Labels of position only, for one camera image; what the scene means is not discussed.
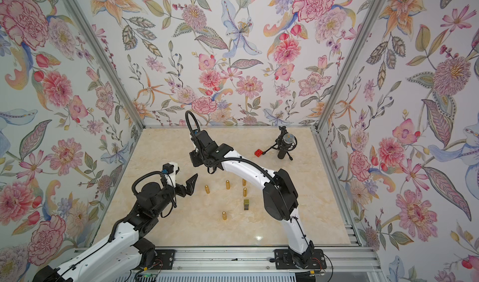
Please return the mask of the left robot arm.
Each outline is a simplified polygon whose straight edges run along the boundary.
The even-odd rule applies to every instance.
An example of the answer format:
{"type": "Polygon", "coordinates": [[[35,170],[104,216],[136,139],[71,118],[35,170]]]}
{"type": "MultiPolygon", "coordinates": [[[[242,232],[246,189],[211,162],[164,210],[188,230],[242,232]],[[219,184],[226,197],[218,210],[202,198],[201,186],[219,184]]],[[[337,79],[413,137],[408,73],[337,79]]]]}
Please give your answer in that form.
{"type": "Polygon", "coordinates": [[[150,172],[132,184],[136,202],[119,219],[110,235],[74,257],[52,268],[46,266],[34,276],[35,282],[110,282],[128,270],[150,268],[157,259],[156,246],[146,235],[156,226],[162,212],[177,206],[176,196],[191,196],[198,174],[186,184],[175,182],[175,173],[150,172]]]}

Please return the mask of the red small block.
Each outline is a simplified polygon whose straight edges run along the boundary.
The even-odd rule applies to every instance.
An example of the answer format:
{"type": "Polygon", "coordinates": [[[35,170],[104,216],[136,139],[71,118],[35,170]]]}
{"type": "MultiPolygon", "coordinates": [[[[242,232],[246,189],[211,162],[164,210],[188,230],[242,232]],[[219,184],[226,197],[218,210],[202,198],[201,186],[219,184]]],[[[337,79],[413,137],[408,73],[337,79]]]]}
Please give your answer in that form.
{"type": "Polygon", "coordinates": [[[257,156],[257,157],[261,157],[261,156],[263,155],[263,151],[260,150],[260,149],[258,149],[258,150],[255,151],[254,154],[255,154],[255,156],[257,156]]]}

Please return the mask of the aluminium front rail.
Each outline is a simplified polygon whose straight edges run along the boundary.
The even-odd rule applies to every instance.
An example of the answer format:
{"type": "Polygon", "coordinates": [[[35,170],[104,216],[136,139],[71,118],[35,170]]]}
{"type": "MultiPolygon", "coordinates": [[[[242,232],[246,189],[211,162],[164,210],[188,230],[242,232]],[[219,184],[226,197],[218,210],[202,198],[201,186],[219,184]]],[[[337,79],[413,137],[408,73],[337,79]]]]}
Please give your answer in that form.
{"type": "MultiPolygon", "coordinates": [[[[285,258],[278,247],[173,247],[175,253],[154,270],[166,273],[276,272],[285,258]]],[[[323,247],[327,270],[337,272],[380,272],[380,263],[366,247],[323,247]]]]}

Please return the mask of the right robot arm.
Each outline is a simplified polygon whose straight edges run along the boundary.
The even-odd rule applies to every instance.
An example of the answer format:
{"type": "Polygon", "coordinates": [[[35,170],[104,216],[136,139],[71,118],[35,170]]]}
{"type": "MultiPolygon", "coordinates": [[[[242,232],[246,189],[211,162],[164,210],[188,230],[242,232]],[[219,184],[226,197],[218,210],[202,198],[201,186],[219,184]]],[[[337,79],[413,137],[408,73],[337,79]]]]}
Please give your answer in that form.
{"type": "Polygon", "coordinates": [[[298,192],[288,172],[273,171],[248,160],[228,144],[218,145],[191,111],[185,113],[195,149],[190,153],[193,167],[205,166],[209,174],[216,170],[230,172],[258,187],[263,205],[270,217],[281,222],[288,238],[288,253],[293,264],[301,269],[313,259],[314,243],[310,240],[299,217],[298,192]]]}

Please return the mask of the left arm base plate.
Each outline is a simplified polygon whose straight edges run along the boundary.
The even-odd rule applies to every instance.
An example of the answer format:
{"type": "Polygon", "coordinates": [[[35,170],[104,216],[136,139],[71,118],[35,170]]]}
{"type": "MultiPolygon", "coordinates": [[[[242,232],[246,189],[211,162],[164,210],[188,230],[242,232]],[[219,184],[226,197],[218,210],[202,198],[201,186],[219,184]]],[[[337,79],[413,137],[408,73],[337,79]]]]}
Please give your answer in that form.
{"type": "Polygon", "coordinates": [[[146,265],[139,265],[137,269],[142,270],[171,270],[175,260],[175,250],[156,249],[153,257],[147,258],[146,265]]]}

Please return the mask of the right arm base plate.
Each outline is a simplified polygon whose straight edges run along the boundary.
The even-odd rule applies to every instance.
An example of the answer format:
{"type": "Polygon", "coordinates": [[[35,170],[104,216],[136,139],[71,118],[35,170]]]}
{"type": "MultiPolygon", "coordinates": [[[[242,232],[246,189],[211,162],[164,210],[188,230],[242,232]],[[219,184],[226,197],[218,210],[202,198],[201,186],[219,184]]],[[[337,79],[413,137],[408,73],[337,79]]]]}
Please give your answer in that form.
{"type": "Polygon", "coordinates": [[[326,270],[326,257],[320,249],[314,249],[304,254],[295,253],[290,249],[276,249],[273,258],[277,270],[326,270]]]}

